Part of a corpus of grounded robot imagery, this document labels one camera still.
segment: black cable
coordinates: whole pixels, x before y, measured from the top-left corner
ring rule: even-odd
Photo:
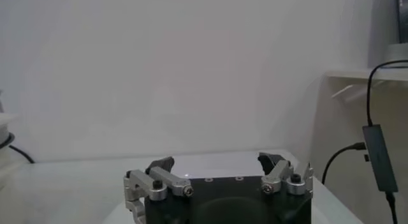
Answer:
[[[337,151],[336,153],[334,153],[333,156],[331,156],[331,158],[329,159],[329,161],[326,164],[326,168],[324,168],[324,172],[323,172],[323,178],[321,180],[321,183],[324,184],[324,182],[326,181],[326,176],[327,176],[327,171],[330,167],[330,165],[332,164],[333,160],[340,155],[341,153],[343,153],[344,151],[348,151],[348,150],[365,150],[365,143],[364,142],[357,142],[351,146],[345,147],[343,149],[340,149],[339,151]]]
[[[30,163],[35,163],[35,161],[25,152],[23,152],[22,150],[20,150],[19,148],[10,145],[13,141],[14,141],[14,134],[10,133],[7,140],[5,142],[3,142],[2,144],[0,144],[0,148],[9,145],[10,149],[13,149],[14,151],[20,153],[22,156],[24,156],[25,159],[28,160],[28,162]]]
[[[386,192],[385,193],[388,204],[390,205],[391,213],[393,215],[393,223],[398,224],[397,220],[397,212],[395,211],[395,197],[392,192]]]
[[[9,147],[10,147],[11,149],[13,149],[14,151],[20,153],[22,156],[24,156],[24,157],[28,160],[28,162],[30,162],[30,163],[36,163],[27,153],[23,152],[23,151],[20,150],[19,148],[15,147],[15,146],[13,146],[13,145],[10,145]]]
[[[371,99],[371,85],[372,85],[372,78],[374,76],[374,73],[379,69],[379,68],[385,68],[384,66],[390,65],[390,64],[395,64],[395,63],[407,63],[408,64],[408,59],[402,59],[402,60],[396,60],[396,61],[390,61],[386,63],[382,63],[378,66],[376,66],[370,73],[370,76],[368,78],[368,84],[367,84],[367,123],[369,126],[372,126],[372,120],[371,120],[371,111],[370,111],[370,99]],[[408,68],[405,66],[401,67],[386,67],[386,69],[397,69],[397,68]]]

